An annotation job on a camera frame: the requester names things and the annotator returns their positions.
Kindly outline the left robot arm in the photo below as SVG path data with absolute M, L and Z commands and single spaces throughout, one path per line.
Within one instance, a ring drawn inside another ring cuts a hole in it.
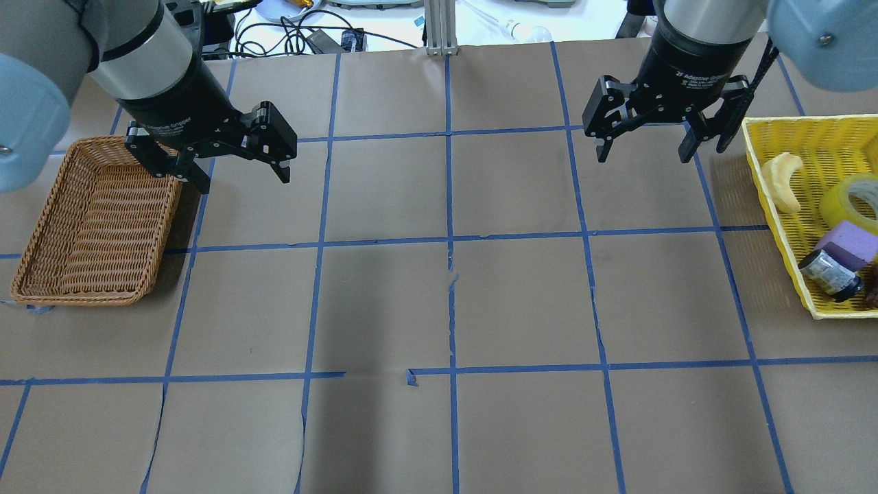
M 128 114 L 128 154 L 149 175 L 209 193 L 198 160 L 238 156 L 291 178 L 298 137 L 275 104 L 237 110 L 163 1 L 3 1 L 2 191 L 28 187 L 68 131 L 90 76 Z

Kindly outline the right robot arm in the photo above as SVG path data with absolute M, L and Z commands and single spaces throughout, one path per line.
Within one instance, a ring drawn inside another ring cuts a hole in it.
M 584 107 L 584 134 L 608 159 L 623 134 L 648 124 L 686 124 L 678 158 L 714 141 L 724 153 L 766 72 L 781 55 L 815 87 L 876 87 L 875 1 L 631 1 L 656 17 L 633 81 L 603 75 Z

